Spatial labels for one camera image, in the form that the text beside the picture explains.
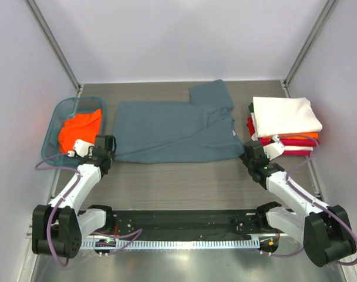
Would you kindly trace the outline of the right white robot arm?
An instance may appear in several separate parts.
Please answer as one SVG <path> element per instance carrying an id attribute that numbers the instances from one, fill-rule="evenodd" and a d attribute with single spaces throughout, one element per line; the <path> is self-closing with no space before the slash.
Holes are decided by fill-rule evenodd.
<path id="1" fill-rule="evenodd" d="M 307 257 L 318 267 L 337 262 L 357 264 L 357 236 L 352 231 L 346 210 L 330 206 L 294 182 L 289 172 L 273 162 L 284 152 L 280 142 L 263 146 L 259 141 L 244 144 L 240 155 L 253 181 L 283 200 L 255 210 L 255 225 L 261 232 L 282 231 L 302 245 Z"/>

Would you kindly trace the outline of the blue-grey t-shirt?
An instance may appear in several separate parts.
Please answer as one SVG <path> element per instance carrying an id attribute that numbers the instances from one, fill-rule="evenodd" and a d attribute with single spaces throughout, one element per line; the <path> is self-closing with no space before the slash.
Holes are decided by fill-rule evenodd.
<path id="1" fill-rule="evenodd" d="M 219 79 L 188 91 L 188 102 L 120 102 L 113 127 L 116 160 L 204 163 L 243 154 L 225 82 Z"/>

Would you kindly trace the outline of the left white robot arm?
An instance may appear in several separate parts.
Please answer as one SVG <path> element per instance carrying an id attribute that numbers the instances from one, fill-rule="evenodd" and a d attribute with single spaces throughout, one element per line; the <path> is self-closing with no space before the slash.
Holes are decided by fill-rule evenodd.
<path id="1" fill-rule="evenodd" d="M 76 140 L 66 157 L 79 158 L 64 189 L 48 204 L 38 205 L 32 213 L 32 252 L 61 259 L 74 258 L 82 240 L 95 231 L 110 234 L 115 228 L 110 206 L 92 205 L 84 213 L 80 207 L 89 192 L 108 174 L 116 153 L 112 135 L 97 135 L 94 143 Z"/>

